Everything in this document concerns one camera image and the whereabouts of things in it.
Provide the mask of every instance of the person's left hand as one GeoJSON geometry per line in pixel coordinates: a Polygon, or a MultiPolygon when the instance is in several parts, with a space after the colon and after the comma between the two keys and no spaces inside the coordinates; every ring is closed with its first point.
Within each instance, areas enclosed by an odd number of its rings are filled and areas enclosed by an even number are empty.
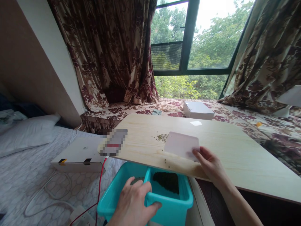
{"type": "Polygon", "coordinates": [[[130,177],[126,181],[108,226],[144,226],[162,207],[160,202],[145,207],[144,198],[149,191],[151,192],[151,183],[143,184],[143,181],[139,180],[131,185],[134,179],[135,177],[130,177]]]}

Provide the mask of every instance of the white cardboard box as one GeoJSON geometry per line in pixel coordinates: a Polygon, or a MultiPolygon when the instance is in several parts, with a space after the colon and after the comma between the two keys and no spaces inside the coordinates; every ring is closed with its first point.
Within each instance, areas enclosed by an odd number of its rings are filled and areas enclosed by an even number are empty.
{"type": "Polygon", "coordinates": [[[187,118],[212,120],[214,112],[202,102],[185,101],[183,111],[187,118]]]}
{"type": "MultiPolygon", "coordinates": [[[[103,139],[106,138],[77,137],[51,161],[51,165],[62,172],[100,172],[106,157],[98,153],[97,147],[103,139]]],[[[111,157],[106,160],[103,167],[104,172],[109,167],[111,160],[111,157]]]]}

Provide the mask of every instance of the white lamp shade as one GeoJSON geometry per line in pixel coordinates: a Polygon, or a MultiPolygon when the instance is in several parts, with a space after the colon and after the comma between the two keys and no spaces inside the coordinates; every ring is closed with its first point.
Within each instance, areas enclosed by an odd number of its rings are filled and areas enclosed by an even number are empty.
{"type": "Polygon", "coordinates": [[[294,86],[278,97],[276,101],[286,105],[301,107],[301,85],[294,86]]]}

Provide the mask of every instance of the white mattress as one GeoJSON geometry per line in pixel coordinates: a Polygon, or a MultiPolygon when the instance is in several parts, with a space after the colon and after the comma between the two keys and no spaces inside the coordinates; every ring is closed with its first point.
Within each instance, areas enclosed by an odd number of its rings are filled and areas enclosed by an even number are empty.
{"type": "MultiPolygon", "coordinates": [[[[0,158],[0,212],[7,212],[0,225],[66,225],[70,216],[70,208],[63,205],[51,206],[43,212],[24,217],[25,207],[35,193],[45,184],[54,172],[50,161],[64,150],[75,131],[55,126],[55,140],[40,147],[24,150],[0,158]]],[[[79,137],[96,137],[98,135],[78,132],[79,137]]],[[[112,159],[110,167],[101,181],[101,196],[111,183],[124,161],[112,159]]],[[[72,180],[71,191],[61,201],[66,201],[85,209],[97,202],[100,173],[68,173],[72,180]]],[[[64,175],[55,177],[47,188],[56,196],[61,196],[69,188],[69,182],[64,175]]],[[[33,214],[56,202],[43,190],[31,203],[33,214]]],[[[96,207],[89,212],[95,218],[96,207]]]]}

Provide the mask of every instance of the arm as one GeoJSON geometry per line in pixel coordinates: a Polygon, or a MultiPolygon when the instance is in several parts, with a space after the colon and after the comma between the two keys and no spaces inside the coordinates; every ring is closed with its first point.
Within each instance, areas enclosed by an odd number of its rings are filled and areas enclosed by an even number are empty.
{"type": "Polygon", "coordinates": [[[200,161],[206,175],[221,192],[235,225],[263,225],[247,201],[232,184],[220,159],[202,146],[200,151],[193,150],[193,154],[200,161]]]}

